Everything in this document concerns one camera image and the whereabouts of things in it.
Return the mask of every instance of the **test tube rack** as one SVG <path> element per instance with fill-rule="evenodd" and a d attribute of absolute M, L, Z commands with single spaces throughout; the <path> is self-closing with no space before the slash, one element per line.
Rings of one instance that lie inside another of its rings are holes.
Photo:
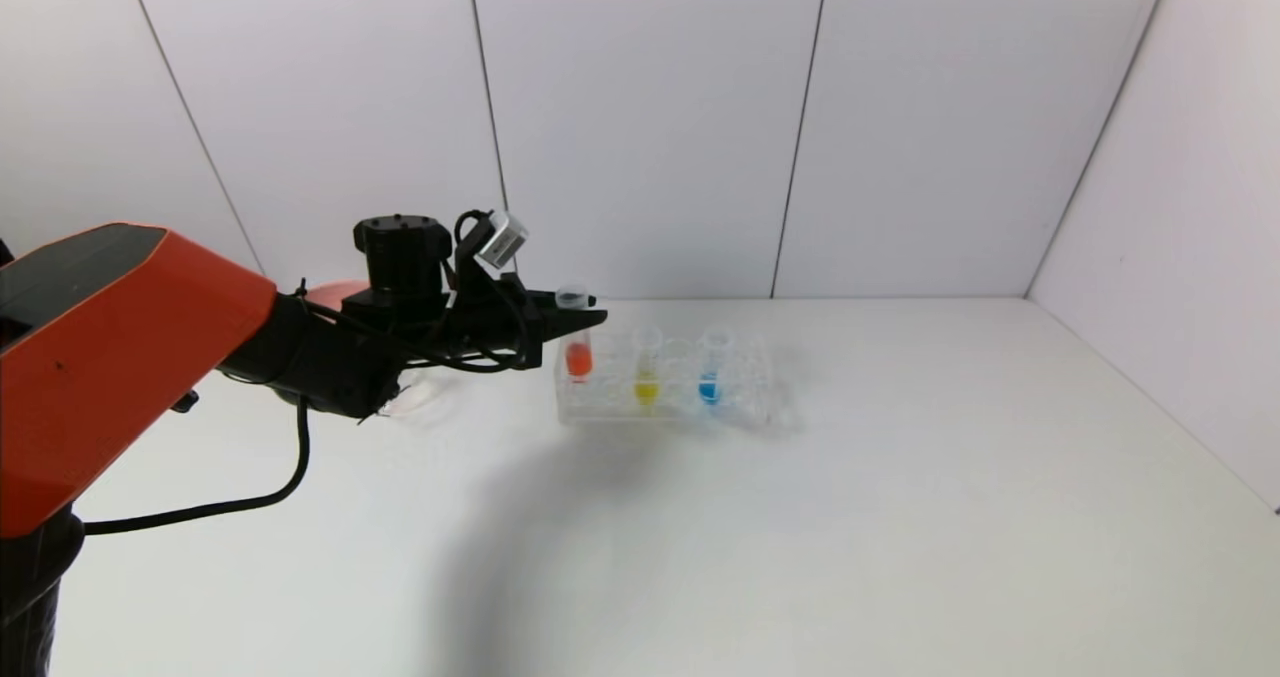
<path fill-rule="evenodd" d="M 556 361 L 559 418 L 575 422 L 727 422 L 762 427 L 772 416 L 773 371 L 764 340 L 741 335 L 718 374 L 703 371 L 695 340 L 664 338 L 657 372 L 637 375 L 637 348 L 626 331 L 591 331 L 593 369 L 571 376 L 566 340 Z"/>

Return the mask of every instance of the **white wall panel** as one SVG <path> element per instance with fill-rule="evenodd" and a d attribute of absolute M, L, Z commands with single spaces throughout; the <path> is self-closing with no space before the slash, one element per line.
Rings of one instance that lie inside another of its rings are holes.
<path fill-rule="evenodd" d="M 1280 0 L 1161 0 L 1030 297 L 1280 507 Z"/>
<path fill-rule="evenodd" d="M 826 0 L 777 294 L 1024 294 L 1153 3 Z"/>
<path fill-rule="evenodd" d="M 471 0 L 142 0 L 270 276 L 361 276 L 351 228 L 502 203 Z"/>
<path fill-rule="evenodd" d="M 819 0 L 476 0 L 530 284 L 767 297 Z"/>
<path fill-rule="evenodd" d="M 137 0 L 0 0 L 0 238 L 173 227 L 255 267 Z"/>

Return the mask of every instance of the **black cable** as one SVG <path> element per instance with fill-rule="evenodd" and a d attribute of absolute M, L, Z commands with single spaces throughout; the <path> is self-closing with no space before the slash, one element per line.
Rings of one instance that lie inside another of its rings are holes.
<path fill-rule="evenodd" d="M 186 509 L 173 509 L 145 517 L 129 517 L 128 520 L 108 520 L 102 522 L 86 522 L 86 535 L 115 535 L 119 532 L 133 532 L 136 530 L 150 530 L 151 527 L 164 527 L 178 522 L 189 522 L 216 514 L 229 514 L 232 512 L 244 512 L 280 503 L 293 490 L 302 484 L 302 477 L 307 474 L 307 463 L 311 461 L 311 427 L 307 424 L 307 398 L 298 395 L 298 466 L 293 468 L 293 476 L 283 488 L 269 495 L 248 499 L 216 500 L 212 504 L 188 507 Z"/>
<path fill-rule="evenodd" d="M 488 218 L 488 216 L 489 216 L 489 212 L 485 212 L 484 209 L 467 209 L 466 212 L 462 212 L 462 215 L 458 216 L 458 220 L 453 221 L 453 244 L 454 244 L 454 247 L 462 247 L 462 225 L 463 225 L 463 223 L 466 223 L 467 220 L 483 220 L 484 218 Z"/>
<path fill-rule="evenodd" d="M 420 346 L 410 343 L 410 340 L 399 339 L 394 335 L 388 335 L 387 331 L 379 331 L 366 325 L 366 323 L 355 320 L 355 317 L 348 316 L 348 314 L 338 312 L 337 308 L 328 308 L 325 307 L 325 305 L 316 305 L 314 302 L 307 302 L 307 308 L 311 308 L 311 311 L 315 314 L 320 314 L 320 316 L 329 317 L 334 323 L 339 323 L 339 325 L 346 325 L 352 330 L 388 340 L 390 344 L 396 346 L 397 349 L 401 349 L 401 352 L 403 352 L 404 354 L 411 354 L 411 357 L 416 357 L 422 362 L 429 362 L 430 366 L 434 367 L 449 367 L 451 370 L 458 370 L 461 372 L 484 372 L 484 375 L 492 375 L 493 372 L 502 372 L 504 370 L 511 370 L 518 362 L 513 360 L 503 363 L 467 363 L 462 360 L 452 357 L 442 357 L 442 354 L 429 354 L 424 352 L 424 349 L 420 348 Z M 426 366 L 428 363 L 420 363 L 420 367 L 426 367 Z"/>

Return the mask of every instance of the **wall seam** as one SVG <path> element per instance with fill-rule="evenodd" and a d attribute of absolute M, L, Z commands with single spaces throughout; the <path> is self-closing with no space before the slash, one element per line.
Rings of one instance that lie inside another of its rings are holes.
<path fill-rule="evenodd" d="M 227 191 L 227 182 L 223 180 L 223 175 L 218 170 L 214 157 L 209 152 L 209 145 L 205 143 L 205 134 L 201 134 L 200 125 L 196 125 L 196 116 L 192 115 L 191 106 L 187 104 L 187 95 L 182 93 L 182 86 L 178 84 L 178 76 L 174 76 L 173 65 L 169 63 L 169 56 L 164 51 L 164 45 L 160 44 L 160 35 L 156 33 L 156 26 L 151 22 L 151 13 L 147 12 L 146 3 L 142 3 L 142 0 L 137 1 L 142 10 L 142 17 L 147 20 L 147 29 L 151 31 L 151 40 L 156 44 L 156 51 L 160 51 L 160 59 L 164 61 L 164 68 L 169 72 L 169 81 L 173 83 L 174 92 L 178 92 L 178 100 L 182 102 L 182 111 L 186 113 L 187 122 L 191 122 L 191 129 L 196 133 L 196 141 L 200 143 L 200 150 L 205 154 L 205 161 L 209 163 L 210 170 L 214 171 L 214 179 L 218 180 L 218 188 L 221 191 L 223 198 L 227 200 L 227 206 L 230 209 L 236 225 L 239 228 L 241 235 L 244 238 L 244 244 L 248 247 L 248 253 L 253 259 L 253 264 L 257 264 L 257 271 L 266 275 L 266 270 L 262 267 L 262 260 L 257 256 L 257 250 L 253 248 L 253 241 L 248 238 L 248 230 L 244 229 L 244 221 L 241 220 L 236 203 L 232 202 L 232 195 Z"/>
<path fill-rule="evenodd" d="M 818 20 L 813 26 L 813 47 L 809 49 L 809 72 L 804 81 L 804 97 L 800 99 L 800 122 L 796 124 L 796 145 L 791 152 L 791 175 L 787 177 L 787 198 L 782 206 L 782 229 L 778 232 L 778 252 L 773 257 L 773 282 L 769 282 L 769 299 L 773 299 L 778 291 L 778 267 L 782 266 L 782 243 L 787 235 L 787 215 L 791 212 L 791 189 L 796 182 L 796 163 L 800 161 L 800 138 L 804 136 L 804 113 L 809 108 L 809 86 L 813 84 L 813 63 L 818 56 L 818 35 L 822 33 L 822 12 L 827 0 L 818 0 Z"/>

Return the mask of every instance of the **test tube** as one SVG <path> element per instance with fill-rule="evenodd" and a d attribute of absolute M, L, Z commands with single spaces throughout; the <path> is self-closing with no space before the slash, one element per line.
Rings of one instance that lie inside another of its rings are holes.
<path fill-rule="evenodd" d="M 718 404 L 723 395 L 721 390 L 721 372 L 728 363 L 731 349 L 733 348 L 733 331 L 728 328 L 709 328 L 698 340 L 701 358 L 701 375 L 698 379 L 698 394 L 704 403 Z"/>
<path fill-rule="evenodd" d="M 636 402 L 650 407 L 658 402 L 658 361 L 662 358 L 662 330 L 644 328 L 631 331 L 631 346 L 636 351 Z"/>
<path fill-rule="evenodd" d="M 556 307 L 558 308 L 588 308 L 590 294 L 585 285 L 570 284 L 556 291 Z M 564 335 L 564 371 L 571 381 L 582 384 L 590 375 L 591 360 L 591 333 L 590 330 L 572 331 Z"/>

